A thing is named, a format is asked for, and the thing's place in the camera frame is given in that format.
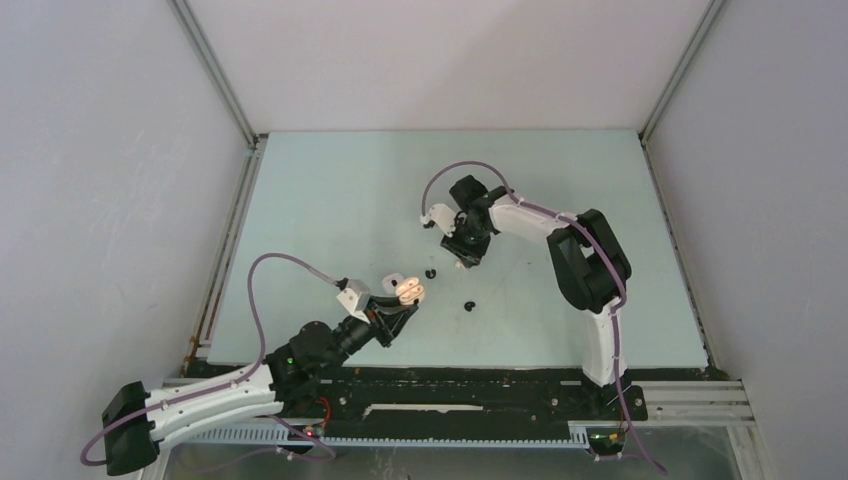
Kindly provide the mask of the beige earbud charging case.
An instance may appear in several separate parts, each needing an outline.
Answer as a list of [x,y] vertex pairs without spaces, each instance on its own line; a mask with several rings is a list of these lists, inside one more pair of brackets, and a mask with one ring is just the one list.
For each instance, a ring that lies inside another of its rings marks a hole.
[[396,282],[394,293],[401,305],[411,306],[424,300],[426,290],[418,277],[408,277]]

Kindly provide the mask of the white earbud charging case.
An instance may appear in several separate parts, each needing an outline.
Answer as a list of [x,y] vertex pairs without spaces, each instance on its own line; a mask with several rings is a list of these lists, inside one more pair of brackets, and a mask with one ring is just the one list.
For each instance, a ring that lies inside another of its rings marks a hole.
[[389,295],[395,295],[397,286],[402,284],[404,280],[405,277],[400,273],[389,274],[382,279],[383,289]]

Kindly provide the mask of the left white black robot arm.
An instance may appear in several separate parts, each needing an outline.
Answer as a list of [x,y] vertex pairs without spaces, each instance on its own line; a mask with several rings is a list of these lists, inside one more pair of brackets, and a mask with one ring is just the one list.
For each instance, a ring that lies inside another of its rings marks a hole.
[[133,473],[160,453],[205,430],[244,418],[312,411],[317,386],[372,340],[389,347],[418,311],[419,300],[370,297],[362,318],[336,328],[305,324],[261,361],[225,375],[170,389],[122,386],[103,410],[102,465],[110,476]]

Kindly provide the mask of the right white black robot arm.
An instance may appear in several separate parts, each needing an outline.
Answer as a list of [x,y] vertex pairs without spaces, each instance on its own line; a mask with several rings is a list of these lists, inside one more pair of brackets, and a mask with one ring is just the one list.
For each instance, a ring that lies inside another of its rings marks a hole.
[[585,411],[606,418],[622,403],[614,384],[626,370],[617,314],[626,301],[632,267],[605,216],[590,209],[579,215],[552,213],[510,197],[500,186],[489,190],[471,175],[449,193],[459,210],[435,204],[422,223],[436,225],[441,246],[464,268],[480,264],[493,236],[517,235],[548,248],[557,286],[565,300],[589,317],[582,364],[592,381],[581,392]]

